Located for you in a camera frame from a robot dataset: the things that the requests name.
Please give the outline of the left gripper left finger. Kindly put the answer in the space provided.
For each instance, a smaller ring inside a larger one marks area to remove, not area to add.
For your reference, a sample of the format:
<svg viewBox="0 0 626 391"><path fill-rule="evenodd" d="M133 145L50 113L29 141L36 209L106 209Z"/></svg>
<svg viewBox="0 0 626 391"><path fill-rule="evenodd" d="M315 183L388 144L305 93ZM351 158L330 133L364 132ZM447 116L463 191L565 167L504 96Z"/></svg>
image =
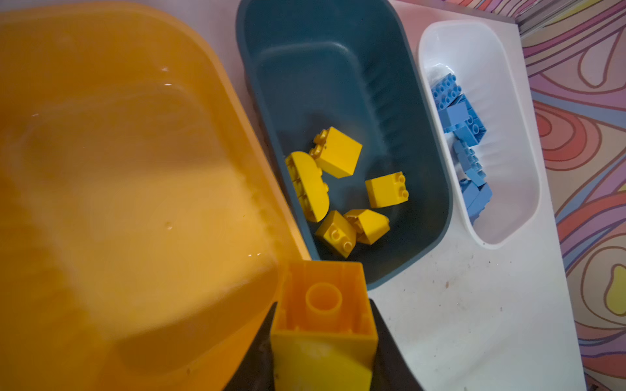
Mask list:
<svg viewBox="0 0 626 391"><path fill-rule="evenodd" d="M274 302L252 340L240 366L223 390L274 390L274 367L270 334L277 303Z"/></svg>

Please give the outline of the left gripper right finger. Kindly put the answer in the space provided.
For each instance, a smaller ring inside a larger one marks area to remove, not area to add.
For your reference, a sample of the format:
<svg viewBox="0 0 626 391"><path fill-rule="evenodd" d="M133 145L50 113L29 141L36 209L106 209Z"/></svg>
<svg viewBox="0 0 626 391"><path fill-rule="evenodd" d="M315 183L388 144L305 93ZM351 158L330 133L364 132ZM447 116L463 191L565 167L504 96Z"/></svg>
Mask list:
<svg viewBox="0 0 626 391"><path fill-rule="evenodd" d="M378 332L378 349L373 363L371 391L423 391L405 362L376 303L373 299L369 301Z"/></svg>

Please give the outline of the yellow lego cluster block two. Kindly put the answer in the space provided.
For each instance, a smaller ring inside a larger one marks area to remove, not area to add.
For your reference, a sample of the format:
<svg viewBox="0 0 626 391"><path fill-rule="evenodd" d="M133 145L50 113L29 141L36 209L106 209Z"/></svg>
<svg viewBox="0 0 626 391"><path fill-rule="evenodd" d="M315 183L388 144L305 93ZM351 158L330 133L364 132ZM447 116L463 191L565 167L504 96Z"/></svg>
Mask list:
<svg viewBox="0 0 626 391"><path fill-rule="evenodd" d="M378 332L362 265L292 262L270 340L277 390L368 390Z"/></svg>

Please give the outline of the yellow lego cluster block three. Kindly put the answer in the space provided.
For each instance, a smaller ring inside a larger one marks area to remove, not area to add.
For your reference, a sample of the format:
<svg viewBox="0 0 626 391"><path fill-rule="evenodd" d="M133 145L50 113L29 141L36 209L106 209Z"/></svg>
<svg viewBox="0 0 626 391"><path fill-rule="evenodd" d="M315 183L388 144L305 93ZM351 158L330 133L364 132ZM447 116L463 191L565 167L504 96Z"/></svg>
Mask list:
<svg viewBox="0 0 626 391"><path fill-rule="evenodd" d="M389 218L373 210L350 210L344 218L353 226L356 240L362 244L374 244L391 229Z"/></svg>

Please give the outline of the yellow sloped lego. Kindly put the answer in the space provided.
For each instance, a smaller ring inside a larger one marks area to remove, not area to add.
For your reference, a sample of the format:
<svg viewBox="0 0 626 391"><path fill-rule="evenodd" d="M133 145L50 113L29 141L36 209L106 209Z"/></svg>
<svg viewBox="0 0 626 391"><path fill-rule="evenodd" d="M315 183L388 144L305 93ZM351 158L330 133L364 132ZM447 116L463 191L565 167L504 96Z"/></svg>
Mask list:
<svg viewBox="0 0 626 391"><path fill-rule="evenodd" d="M322 180L322 169L305 152L292 152L285 164L306 220L319 223L330 207L329 187Z"/></svg>

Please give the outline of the blue lego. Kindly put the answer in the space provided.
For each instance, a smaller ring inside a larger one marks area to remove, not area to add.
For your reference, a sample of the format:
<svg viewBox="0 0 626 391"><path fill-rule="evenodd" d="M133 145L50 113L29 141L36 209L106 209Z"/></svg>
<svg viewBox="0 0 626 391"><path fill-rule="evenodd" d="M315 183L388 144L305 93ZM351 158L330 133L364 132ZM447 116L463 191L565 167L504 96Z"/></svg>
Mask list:
<svg viewBox="0 0 626 391"><path fill-rule="evenodd" d="M476 186L482 187L486 183L487 175L483 171L483 167L479 163L474 150L468 147L466 143L457 139L453 143L453 151L461 164L461 169L465 176Z"/></svg>
<svg viewBox="0 0 626 391"><path fill-rule="evenodd" d="M442 111L461 95L462 89L456 84L456 76L449 73L431 88L431 92L437 111Z"/></svg>
<svg viewBox="0 0 626 391"><path fill-rule="evenodd" d="M492 199L492 190L488 183L478 186L469 179L461 179L459 184L470 223L474 225Z"/></svg>
<svg viewBox="0 0 626 391"><path fill-rule="evenodd" d="M446 109L438 111L443 131L454 135L469 147L479 145L486 127L464 94L458 96Z"/></svg>

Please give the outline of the small yellow lego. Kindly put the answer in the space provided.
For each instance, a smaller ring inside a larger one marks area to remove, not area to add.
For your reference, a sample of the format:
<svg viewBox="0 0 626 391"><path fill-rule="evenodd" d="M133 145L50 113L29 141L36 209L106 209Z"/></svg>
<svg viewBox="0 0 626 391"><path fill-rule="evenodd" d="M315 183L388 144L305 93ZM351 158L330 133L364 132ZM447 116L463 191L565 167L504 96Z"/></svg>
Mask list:
<svg viewBox="0 0 626 391"><path fill-rule="evenodd" d="M315 236L344 259L356 246L356 230L338 211L329 212Z"/></svg>

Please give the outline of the yellow lego cluster block one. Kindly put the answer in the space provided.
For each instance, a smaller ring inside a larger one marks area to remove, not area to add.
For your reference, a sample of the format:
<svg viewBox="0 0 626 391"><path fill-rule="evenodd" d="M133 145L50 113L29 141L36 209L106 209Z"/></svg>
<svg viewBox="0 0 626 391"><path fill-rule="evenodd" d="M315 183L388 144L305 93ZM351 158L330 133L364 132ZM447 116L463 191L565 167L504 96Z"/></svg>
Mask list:
<svg viewBox="0 0 626 391"><path fill-rule="evenodd" d="M403 172L388 174L365 181L370 206L374 209L399 205L409 200Z"/></svg>

